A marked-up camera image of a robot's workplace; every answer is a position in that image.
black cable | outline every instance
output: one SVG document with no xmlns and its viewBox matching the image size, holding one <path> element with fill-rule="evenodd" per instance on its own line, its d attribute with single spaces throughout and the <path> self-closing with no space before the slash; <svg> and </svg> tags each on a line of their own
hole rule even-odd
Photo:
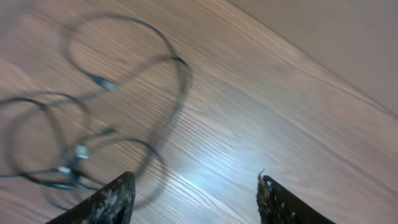
<svg viewBox="0 0 398 224">
<path fill-rule="evenodd" d="M 150 62 L 147 63 L 142 63 L 134 71 L 127 72 L 124 74 L 121 78 L 118 80 L 110 81 L 106 78 L 103 78 L 102 76 L 99 76 L 97 74 L 91 73 L 87 70 L 85 70 L 80 64 L 78 64 L 75 59 L 73 58 L 73 55 L 71 53 L 71 46 L 72 46 L 72 41 L 73 41 L 73 36 L 75 35 L 76 32 L 79 31 L 80 28 L 82 28 L 86 23 L 89 23 L 91 21 L 97 21 L 101 19 L 115 19 L 115 20 L 122 20 L 122 21 L 131 21 L 136 24 L 140 24 L 142 26 L 145 26 L 149 29 L 151 29 L 153 32 L 155 32 L 165 43 L 169 50 L 170 55 L 161 55 L 153 58 Z M 142 207 L 145 207 L 146 205 L 152 203 L 163 191 L 164 185 L 167 182 L 167 170 L 166 170 L 166 165 L 165 161 L 163 158 L 160 156 L 159 151 L 163 147 L 164 142 L 166 142 L 169 134 L 172 132 L 174 125 L 175 125 L 175 117 L 178 116 L 178 112 L 183 106 L 183 102 L 185 101 L 188 90 L 190 88 L 190 82 L 192 79 L 192 71 L 191 68 L 188 66 L 188 64 L 182 60 L 178 55 L 176 49 L 173 47 L 173 45 L 170 43 L 170 41 L 159 31 L 156 29 L 154 26 L 140 20 L 136 19 L 133 17 L 125 16 L 125 15 L 120 15 L 120 14 L 115 14 L 112 12 L 96 12 L 96 13 L 91 13 L 91 14 L 86 14 L 81 16 L 80 18 L 71 21 L 70 23 L 67 24 L 67 28 L 65 29 L 66 32 L 63 33 L 64 42 L 62 43 L 62 51 L 64 53 L 64 56 L 66 60 L 73 66 L 75 67 L 78 71 L 80 71 L 82 74 L 84 74 L 86 77 L 88 77 L 93 83 L 96 85 L 100 86 L 100 90 L 96 90 L 91 93 L 84 93 L 80 96 L 71 96 L 66 93 L 59 93 L 59 92 L 52 92 L 52 91 L 32 91 L 32 92 L 27 92 L 23 93 L 22 96 L 16 96 L 13 98 L 8 98 L 6 100 L 0 101 L 0 108 L 1 106 L 8 105 L 11 103 L 19 103 L 19 102 L 29 102 L 33 103 L 36 105 L 39 109 L 31 109 L 23 113 L 22 115 L 18 116 L 16 119 L 14 119 L 11 122 L 11 125 L 9 128 L 7 128 L 5 134 L 3 135 L 3 141 L 2 141 L 2 146 L 4 148 L 4 152 L 6 153 L 6 158 L 7 158 L 7 163 L 8 165 L 13 168 L 17 174 L 12 174 L 12 175 L 0 175 L 0 178 L 11 178 L 11 177 L 23 177 L 35 184 L 40 184 L 44 185 L 46 187 L 54 188 L 54 189 L 62 189 L 62 190 L 69 190 L 72 195 L 78 200 L 81 200 L 79 198 L 79 195 L 73 191 L 73 189 L 77 188 L 82 188 L 82 189 L 89 189 L 89 190 L 97 190 L 94 188 L 91 188 L 89 186 L 86 186 L 81 183 L 80 179 L 82 177 L 86 177 L 87 179 L 90 179 L 93 183 L 96 184 L 102 184 L 100 181 L 95 180 L 91 177 L 88 177 L 86 174 L 82 173 L 79 171 L 79 168 L 81 166 L 81 162 L 83 159 L 79 158 L 76 154 L 73 154 L 72 156 L 70 155 L 70 151 L 72 149 L 75 149 L 76 147 L 82 147 L 83 149 L 86 149 L 86 144 L 90 142 L 91 140 L 102 138 L 103 136 L 108 136 L 110 134 L 115 134 L 117 132 L 117 129 L 114 127 L 109 127 L 106 129 L 101 130 L 100 132 L 94 133 L 94 134 L 89 134 L 90 128 L 91 128 L 91 114 L 88 109 L 88 107 L 83 103 L 84 101 L 91 100 L 93 98 L 100 97 L 101 95 L 117 90 L 118 88 L 122 87 L 125 83 L 131 81 L 133 78 L 141 74 L 142 72 L 146 71 L 149 69 L 151 66 L 158 64 L 158 63 L 164 63 L 168 61 L 175 61 L 176 62 L 176 69 L 177 69 L 177 78 L 179 82 L 179 89 L 178 89 L 178 95 L 176 96 L 175 99 L 175 104 L 173 108 L 170 110 L 170 113 L 167 114 L 162 121 L 159 121 L 157 123 L 156 128 L 153 130 L 151 133 L 151 139 L 149 142 L 144 142 L 140 139 L 136 138 L 116 138 L 116 139 L 110 139 L 106 142 L 100 143 L 100 145 L 91 147 L 91 153 L 94 154 L 96 151 L 101 150 L 103 147 L 108 146 L 110 144 L 115 144 L 117 142 L 133 142 L 136 144 L 141 144 L 147 149 L 146 157 L 144 158 L 143 162 L 139 166 L 138 170 L 136 170 L 135 175 L 136 177 L 140 177 L 142 173 L 147 169 L 147 166 L 150 164 L 150 160 L 152 159 L 153 156 L 157 158 L 157 160 L 160 162 L 161 166 L 161 178 L 160 178 L 160 184 L 157 186 L 157 188 L 144 200 L 141 202 L 138 202 L 135 204 L 134 209 L 140 209 Z M 43 103 L 37 100 L 34 100 L 32 98 L 35 98 L 37 96 L 42 96 L 42 95 L 57 95 L 57 96 L 62 96 L 66 98 L 66 100 L 57 100 L 57 101 L 51 101 L 48 103 Z M 81 129 L 77 134 L 75 142 L 73 142 L 72 146 L 69 146 L 65 140 L 65 136 L 63 134 L 63 129 L 59 125 L 59 122 L 53 115 L 50 107 L 57 107 L 57 106 L 62 106 L 66 105 L 69 103 L 73 103 L 79 107 L 79 109 L 83 112 L 83 119 L 81 121 Z M 58 167 L 58 168 L 51 168 L 48 170 L 38 170 L 38 171 L 32 171 L 32 172 L 26 172 L 23 171 L 19 165 L 17 164 L 15 158 L 14 158 L 14 141 L 15 141 L 15 136 L 17 134 L 17 130 L 20 128 L 21 124 L 25 121 L 27 121 L 29 118 L 31 118 L 33 115 L 37 114 L 39 111 L 42 111 L 45 113 L 47 120 L 49 121 L 51 128 L 53 130 L 53 135 L 54 138 L 57 142 L 58 148 L 61 150 L 60 158 L 62 161 L 62 164 L 64 166 Z M 68 181 L 53 181 L 53 180 L 47 180 L 47 179 L 38 179 L 34 177 L 35 175 L 38 174 L 48 174 L 51 172 L 64 172 L 67 177 Z M 62 210 L 67 210 L 67 208 L 59 205 L 52 197 L 52 194 L 50 191 L 45 190 L 45 198 L 51 203 L 54 207 L 57 207 Z"/>
</svg>

